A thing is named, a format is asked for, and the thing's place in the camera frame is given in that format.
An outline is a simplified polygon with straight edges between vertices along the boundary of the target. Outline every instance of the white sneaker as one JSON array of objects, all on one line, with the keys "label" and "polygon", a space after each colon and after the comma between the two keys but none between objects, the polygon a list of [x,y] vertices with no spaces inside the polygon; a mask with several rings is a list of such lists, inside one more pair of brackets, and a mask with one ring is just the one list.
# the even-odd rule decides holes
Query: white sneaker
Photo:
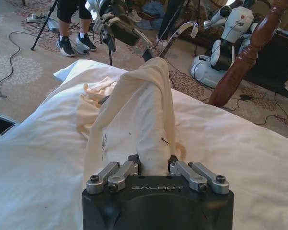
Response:
[{"label": "white sneaker", "polygon": [[132,10],[131,12],[129,12],[128,17],[135,23],[138,23],[142,20],[142,18],[137,14],[136,10]]},{"label": "white sneaker", "polygon": [[168,44],[167,40],[160,40],[159,43],[158,43],[158,46],[166,47],[167,44]]}]

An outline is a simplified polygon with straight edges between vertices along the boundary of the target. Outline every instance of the power strip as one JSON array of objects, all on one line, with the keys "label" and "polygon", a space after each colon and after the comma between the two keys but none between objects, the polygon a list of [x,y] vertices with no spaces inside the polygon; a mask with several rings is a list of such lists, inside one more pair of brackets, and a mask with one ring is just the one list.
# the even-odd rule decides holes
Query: power strip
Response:
[{"label": "power strip", "polygon": [[52,31],[54,33],[59,32],[59,25],[58,25],[57,21],[54,20],[53,18],[49,18],[49,20],[47,21],[47,26],[49,27],[50,31]]},{"label": "power strip", "polygon": [[35,13],[31,15],[31,17],[27,17],[28,23],[43,23],[45,22],[46,17],[45,16],[36,16]]}]

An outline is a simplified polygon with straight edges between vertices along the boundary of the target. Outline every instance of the patterned carpet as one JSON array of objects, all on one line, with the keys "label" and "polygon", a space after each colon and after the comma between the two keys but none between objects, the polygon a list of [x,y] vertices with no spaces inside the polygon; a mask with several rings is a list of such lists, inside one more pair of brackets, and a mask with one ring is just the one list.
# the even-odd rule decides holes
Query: patterned carpet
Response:
[{"label": "patterned carpet", "polygon": [[[11,72],[9,57],[17,51],[17,47],[8,39],[10,32],[23,31],[37,35],[38,25],[26,23],[26,17],[32,13],[48,14],[53,1],[26,0],[27,6],[22,6],[21,0],[0,0],[0,80]],[[79,22],[78,15],[72,18],[73,23]],[[71,40],[75,41],[78,33],[77,26],[70,28]],[[144,31],[152,40],[155,40],[156,31]],[[2,93],[8,98],[0,98],[0,114],[15,120],[26,119],[52,92],[60,82],[53,78],[53,72],[73,63],[78,59],[90,59],[109,63],[108,48],[100,44],[95,37],[96,52],[88,56],[64,57],[56,47],[57,35],[46,28],[36,50],[31,51],[35,38],[29,35],[14,33],[12,39],[21,47],[21,52],[12,59],[14,73],[2,84]],[[144,46],[139,44],[129,47],[116,41],[117,51],[113,54],[113,65],[126,69],[137,69],[144,60],[140,57]],[[170,63],[170,80],[172,87],[193,98],[208,102],[211,90],[203,87],[189,76],[189,68],[194,58],[195,45],[178,40],[166,55]],[[198,54],[205,50],[198,48]],[[250,101],[239,100],[241,94],[251,96]],[[251,122],[263,124],[262,126],[288,137],[288,98],[268,91],[262,87],[242,81],[235,95],[225,105],[225,110],[234,113]]]}]

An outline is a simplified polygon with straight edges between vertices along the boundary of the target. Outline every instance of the bed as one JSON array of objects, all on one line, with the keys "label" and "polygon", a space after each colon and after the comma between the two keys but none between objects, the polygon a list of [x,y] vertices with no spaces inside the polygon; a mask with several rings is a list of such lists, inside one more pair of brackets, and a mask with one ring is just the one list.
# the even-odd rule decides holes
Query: bed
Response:
[{"label": "bed", "polygon": [[[84,84],[126,71],[79,60],[0,141],[0,229],[81,229],[87,139],[76,131]],[[176,138],[186,162],[223,174],[235,194],[233,229],[288,230],[288,138],[172,90]]]}]

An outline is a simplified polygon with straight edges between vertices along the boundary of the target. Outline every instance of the black sneaker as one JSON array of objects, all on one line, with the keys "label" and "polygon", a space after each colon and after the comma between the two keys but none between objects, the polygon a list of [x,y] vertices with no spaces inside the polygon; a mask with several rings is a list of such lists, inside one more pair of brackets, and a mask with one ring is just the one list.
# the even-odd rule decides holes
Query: black sneaker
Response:
[{"label": "black sneaker", "polygon": [[67,36],[63,37],[61,41],[59,39],[57,41],[57,46],[60,49],[61,53],[65,56],[73,57],[76,55]]},{"label": "black sneaker", "polygon": [[93,45],[93,43],[91,42],[87,34],[84,35],[84,38],[81,38],[80,34],[78,34],[76,41],[77,41],[77,44],[82,45],[87,50],[91,50],[91,51],[97,50],[96,46]]}]

